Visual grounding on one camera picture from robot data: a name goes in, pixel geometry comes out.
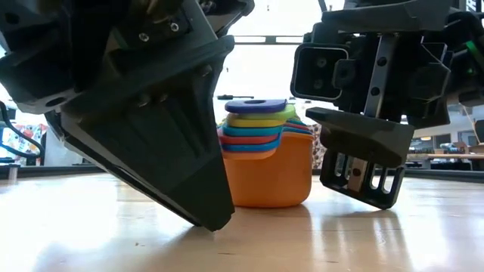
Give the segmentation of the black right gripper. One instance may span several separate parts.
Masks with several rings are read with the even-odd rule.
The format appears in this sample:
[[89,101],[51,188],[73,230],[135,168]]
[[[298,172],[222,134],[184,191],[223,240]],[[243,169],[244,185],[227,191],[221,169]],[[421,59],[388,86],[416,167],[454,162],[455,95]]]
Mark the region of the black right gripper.
[[332,109],[309,108],[327,149],[396,168],[405,163],[414,127],[450,122],[447,97],[454,63],[453,0],[344,0],[306,42],[349,47],[333,85]]

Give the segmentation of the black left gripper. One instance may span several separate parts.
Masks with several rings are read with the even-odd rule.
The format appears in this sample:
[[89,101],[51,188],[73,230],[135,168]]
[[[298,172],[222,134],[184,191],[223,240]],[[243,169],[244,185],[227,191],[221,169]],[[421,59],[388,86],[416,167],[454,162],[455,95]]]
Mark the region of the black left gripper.
[[85,113],[234,47],[253,0],[0,0],[0,86],[25,113]]

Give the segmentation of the green measuring cup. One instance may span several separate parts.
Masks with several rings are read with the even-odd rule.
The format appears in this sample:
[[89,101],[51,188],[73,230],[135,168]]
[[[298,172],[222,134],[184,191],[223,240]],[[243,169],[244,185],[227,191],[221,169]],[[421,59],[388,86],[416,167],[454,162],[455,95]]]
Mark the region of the green measuring cup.
[[287,104],[282,111],[275,113],[242,113],[241,119],[289,119],[296,115],[296,108],[293,104]]

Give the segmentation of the dark blue measuring cup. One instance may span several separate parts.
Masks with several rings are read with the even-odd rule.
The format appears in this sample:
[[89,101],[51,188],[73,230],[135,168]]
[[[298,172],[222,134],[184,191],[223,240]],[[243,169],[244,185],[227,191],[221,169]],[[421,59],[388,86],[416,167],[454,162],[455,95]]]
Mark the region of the dark blue measuring cup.
[[286,100],[231,100],[225,104],[230,113],[276,113],[286,107]]

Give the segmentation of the red measuring cup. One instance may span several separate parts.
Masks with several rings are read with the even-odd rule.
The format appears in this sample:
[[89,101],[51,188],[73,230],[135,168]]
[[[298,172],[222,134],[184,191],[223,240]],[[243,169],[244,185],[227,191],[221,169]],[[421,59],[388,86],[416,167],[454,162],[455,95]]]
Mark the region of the red measuring cup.
[[222,132],[220,128],[217,129],[220,141],[223,144],[235,144],[235,145],[257,145],[257,144],[267,144],[272,141],[276,141],[279,134],[273,134],[269,136],[258,136],[258,137],[234,137],[228,136]]

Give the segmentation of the teal measuring cup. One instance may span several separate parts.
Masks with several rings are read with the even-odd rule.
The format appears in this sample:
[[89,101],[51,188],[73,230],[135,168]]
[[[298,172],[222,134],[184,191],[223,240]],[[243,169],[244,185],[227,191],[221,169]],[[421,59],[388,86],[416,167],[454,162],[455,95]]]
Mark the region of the teal measuring cup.
[[301,128],[294,128],[290,126],[280,125],[275,127],[261,127],[261,128],[238,128],[232,127],[224,122],[219,126],[222,132],[228,136],[234,137],[258,137],[258,136],[269,136],[273,134],[279,134],[283,131],[286,132],[296,132],[302,134],[312,134],[310,130],[305,130]]

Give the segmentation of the yellow measuring cup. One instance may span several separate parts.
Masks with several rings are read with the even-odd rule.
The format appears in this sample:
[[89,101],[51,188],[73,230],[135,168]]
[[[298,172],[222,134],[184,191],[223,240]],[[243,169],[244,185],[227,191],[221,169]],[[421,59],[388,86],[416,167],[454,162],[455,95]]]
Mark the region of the yellow measuring cup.
[[280,119],[242,119],[238,115],[230,113],[225,122],[231,127],[237,128],[265,128],[281,126],[286,121]]

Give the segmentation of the orange measuring cup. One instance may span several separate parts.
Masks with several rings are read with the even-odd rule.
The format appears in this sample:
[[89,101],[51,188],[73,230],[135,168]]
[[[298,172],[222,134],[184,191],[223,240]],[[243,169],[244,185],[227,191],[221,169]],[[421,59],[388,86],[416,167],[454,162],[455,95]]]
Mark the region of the orange measuring cup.
[[311,134],[284,132],[270,151],[223,151],[225,171],[235,206],[283,208],[307,199],[312,187]]

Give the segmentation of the wooden background table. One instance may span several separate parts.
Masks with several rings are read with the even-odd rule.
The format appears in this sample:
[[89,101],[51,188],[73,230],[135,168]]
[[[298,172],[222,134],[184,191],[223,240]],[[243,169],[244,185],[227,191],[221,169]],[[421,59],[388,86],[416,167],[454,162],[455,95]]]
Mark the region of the wooden background table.
[[408,154],[407,160],[429,160],[429,159],[469,159],[469,160],[484,160],[484,154],[428,154],[417,153]]

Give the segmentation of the grey cloth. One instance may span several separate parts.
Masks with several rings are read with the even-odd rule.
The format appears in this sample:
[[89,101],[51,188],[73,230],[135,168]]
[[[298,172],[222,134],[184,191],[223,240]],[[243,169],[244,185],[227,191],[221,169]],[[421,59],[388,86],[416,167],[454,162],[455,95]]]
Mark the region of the grey cloth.
[[47,138],[45,148],[45,166],[73,166],[81,164],[83,158],[68,150],[57,138]]

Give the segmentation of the floral cloth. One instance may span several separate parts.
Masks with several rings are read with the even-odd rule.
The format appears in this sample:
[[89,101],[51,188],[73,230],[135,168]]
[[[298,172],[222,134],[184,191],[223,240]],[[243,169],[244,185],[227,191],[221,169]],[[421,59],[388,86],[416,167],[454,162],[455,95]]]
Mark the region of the floral cloth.
[[[21,125],[14,124],[14,127],[21,131],[26,137],[38,142],[43,147],[42,142],[45,140],[45,133],[48,129],[46,125]],[[21,138],[18,134],[15,134],[11,129],[3,127],[0,128],[0,136],[2,143],[10,148],[13,148],[22,153],[38,153],[38,148],[29,141]],[[8,157],[14,160],[16,164],[21,166],[41,166],[43,165],[43,158],[27,159],[25,157],[18,156],[3,147],[0,147],[0,158]]]

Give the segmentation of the black overhead light bar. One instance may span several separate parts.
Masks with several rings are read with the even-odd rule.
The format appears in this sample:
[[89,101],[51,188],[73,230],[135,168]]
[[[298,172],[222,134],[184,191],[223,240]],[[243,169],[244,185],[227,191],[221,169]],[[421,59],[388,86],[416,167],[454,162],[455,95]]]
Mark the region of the black overhead light bar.
[[302,36],[235,36],[237,45],[298,45]]

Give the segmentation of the black metal table frame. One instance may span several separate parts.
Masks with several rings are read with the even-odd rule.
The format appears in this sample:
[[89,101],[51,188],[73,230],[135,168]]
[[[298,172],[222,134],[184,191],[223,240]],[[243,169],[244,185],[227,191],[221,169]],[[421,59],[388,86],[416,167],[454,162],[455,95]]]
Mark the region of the black metal table frame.
[[[0,165],[0,180],[9,179],[11,169],[17,169],[18,178],[41,178],[64,175],[87,175],[105,172],[96,165],[74,166],[18,166]],[[405,178],[421,178],[431,180],[444,180],[484,184],[484,172],[457,171],[457,170],[428,170],[408,168],[404,173]]]

